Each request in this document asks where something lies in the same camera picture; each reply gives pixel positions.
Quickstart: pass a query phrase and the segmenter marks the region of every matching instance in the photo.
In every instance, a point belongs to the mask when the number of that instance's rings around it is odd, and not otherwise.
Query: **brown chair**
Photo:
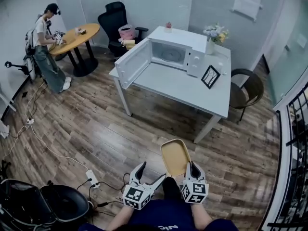
[[[241,88],[231,82],[229,105],[235,109],[243,109],[241,118],[239,120],[241,121],[246,107],[257,103],[262,98],[264,93],[264,86],[259,76],[248,69],[234,69],[231,71],[231,78],[235,75],[249,76],[248,80],[243,84]],[[248,100],[242,88],[245,88],[248,94]]]

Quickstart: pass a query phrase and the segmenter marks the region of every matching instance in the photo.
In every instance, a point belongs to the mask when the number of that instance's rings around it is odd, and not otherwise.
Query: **person's arm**
[[[38,40],[41,45],[48,45],[48,44],[54,44],[56,42],[55,39],[46,39],[44,38],[43,33],[38,33]]]
[[[46,39],[51,39],[51,38],[55,38],[56,36],[54,34],[51,35],[46,35]]]
[[[128,206],[123,206],[120,212],[113,218],[113,220],[109,223],[106,231],[112,231],[121,227],[124,224],[128,224],[131,215],[133,214],[134,209]]]
[[[194,205],[191,204],[192,208],[192,216],[193,222],[198,230],[204,230],[208,224],[212,221],[212,218],[208,215],[206,210],[204,209],[203,205]]]

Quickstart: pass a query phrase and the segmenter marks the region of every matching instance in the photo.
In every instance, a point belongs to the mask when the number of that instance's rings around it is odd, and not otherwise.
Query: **microwave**
[[[159,26],[147,38],[121,56],[115,66],[122,88],[127,89],[149,64],[186,71],[197,77],[204,65],[207,37]]]

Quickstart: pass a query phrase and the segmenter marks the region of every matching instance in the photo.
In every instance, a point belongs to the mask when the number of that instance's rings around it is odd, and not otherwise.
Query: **pink bag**
[[[119,34],[122,39],[134,39],[135,29],[132,25],[126,24],[119,28]]]

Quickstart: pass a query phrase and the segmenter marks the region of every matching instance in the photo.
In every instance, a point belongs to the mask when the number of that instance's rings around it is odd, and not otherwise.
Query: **power strip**
[[[34,123],[34,119],[31,119],[31,120],[27,120],[27,124],[33,124]]]
[[[88,177],[88,179],[92,179],[90,182],[91,182],[91,185],[95,185],[95,187],[93,188],[99,188],[100,184],[97,184],[98,183],[98,180],[96,179],[92,169],[90,169],[89,171],[86,172],[86,175]]]

